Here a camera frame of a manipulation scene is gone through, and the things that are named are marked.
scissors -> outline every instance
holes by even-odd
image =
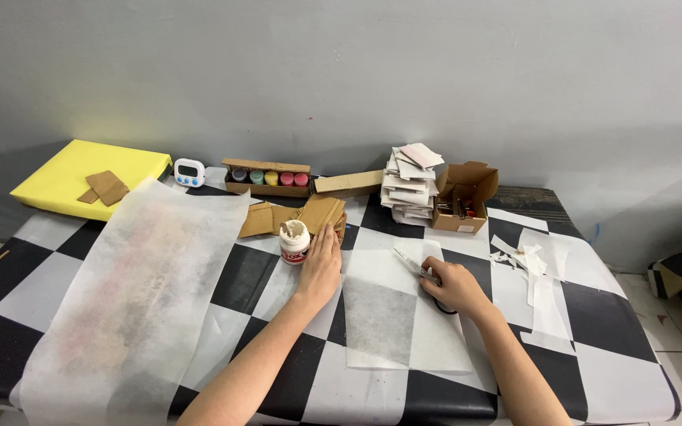
[[[398,248],[394,248],[394,251],[396,252],[396,254],[398,254],[399,256],[401,256],[404,259],[404,262],[407,262],[407,265],[409,265],[412,269],[414,269],[415,272],[420,274],[420,276],[422,278],[425,278],[426,280],[431,280],[437,286],[443,285],[440,278],[436,278],[436,277],[432,276],[431,274],[428,274],[428,271],[425,271],[423,269],[423,267],[420,266],[419,263],[415,262],[414,260],[409,258],[409,256],[400,252]],[[438,308],[439,311],[441,311],[447,315],[455,315],[457,313],[457,311],[449,312],[449,311],[445,310],[444,308],[442,308],[441,305],[439,304],[438,299],[436,299],[435,295],[432,295],[431,297],[433,297],[433,301],[435,302],[436,307]]]

paint jar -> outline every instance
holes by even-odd
[[[264,174],[264,181],[266,182],[267,185],[270,185],[271,187],[277,187],[278,186],[278,173],[270,170],[267,173]]]
[[[231,177],[233,180],[236,182],[243,182],[246,180],[246,170],[242,168],[234,168],[233,171],[230,172]]]
[[[293,173],[284,171],[280,174],[280,184],[284,187],[293,187]]]
[[[264,185],[264,171],[252,170],[249,174],[249,179],[254,185]]]
[[[309,231],[301,220],[287,220],[289,234],[280,228],[280,258],[289,265],[300,265],[307,259]]]
[[[308,182],[309,177],[304,173],[297,173],[294,176],[294,185],[297,185],[298,187],[306,187]]]

forearm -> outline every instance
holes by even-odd
[[[557,396],[494,306],[475,321],[516,426],[571,424]]]
[[[315,316],[295,294],[180,416],[178,426],[242,425],[257,411],[299,334]]]

yellow box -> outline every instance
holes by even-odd
[[[109,220],[119,203],[77,200],[90,187],[86,176],[112,170],[133,190],[147,176],[164,179],[173,170],[168,154],[74,140],[10,192],[25,205],[80,218]]]

hand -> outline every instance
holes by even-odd
[[[341,244],[330,222],[309,245],[295,295],[306,298],[319,311],[328,303],[341,282]]]
[[[496,307],[488,300],[475,277],[462,265],[443,262],[429,256],[422,264],[424,270],[433,269],[433,276],[441,279],[441,287],[431,280],[420,278],[420,285],[441,303],[476,321]]]

